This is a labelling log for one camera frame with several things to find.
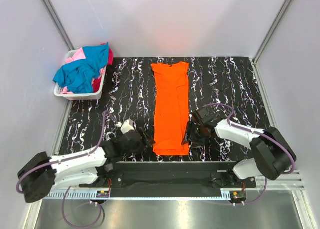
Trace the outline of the orange t shirt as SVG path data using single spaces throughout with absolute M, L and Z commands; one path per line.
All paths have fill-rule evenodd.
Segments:
M 189 122 L 189 64 L 151 64 L 155 77 L 153 152 L 158 156 L 186 156 L 183 144 Z

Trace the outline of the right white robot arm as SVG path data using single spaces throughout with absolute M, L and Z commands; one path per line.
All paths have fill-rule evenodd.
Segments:
M 238 162 L 227 174 L 228 184 L 239 187 L 245 179 L 264 176 L 275 181 L 281 175 L 294 172 L 297 157 L 278 129 L 256 129 L 227 119 L 210 120 L 207 123 L 191 120 L 187 123 L 182 144 L 203 146 L 206 139 L 216 136 L 242 145 L 252 152 L 252 159 Z

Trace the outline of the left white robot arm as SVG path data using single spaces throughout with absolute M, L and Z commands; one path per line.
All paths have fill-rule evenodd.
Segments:
M 46 152 L 40 152 L 18 172 L 16 190 L 31 204 L 52 191 L 68 187 L 102 188 L 111 180 L 109 165 L 140 154 L 154 144 L 139 128 L 110 140 L 100 140 L 96 147 L 73 154 L 49 157 Z

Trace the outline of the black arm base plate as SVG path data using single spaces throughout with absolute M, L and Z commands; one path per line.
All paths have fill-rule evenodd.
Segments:
M 232 184 L 227 180 L 226 172 L 219 171 L 124 171 L 112 170 L 103 178 L 89 184 L 82 183 L 81 188 L 125 188 L 131 185 L 201 185 L 212 188 L 254 189 L 257 187 L 254 178 L 237 181 Z

